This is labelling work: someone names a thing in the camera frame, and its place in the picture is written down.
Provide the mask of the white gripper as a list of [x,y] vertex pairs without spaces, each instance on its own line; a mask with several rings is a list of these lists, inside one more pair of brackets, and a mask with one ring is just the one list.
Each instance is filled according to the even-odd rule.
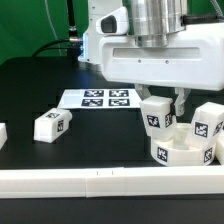
[[147,86],[175,87],[177,116],[185,112],[190,89],[223,89],[224,22],[184,25],[183,17],[180,9],[134,6],[100,18],[105,79],[135,84],[141,100],[151,96]]

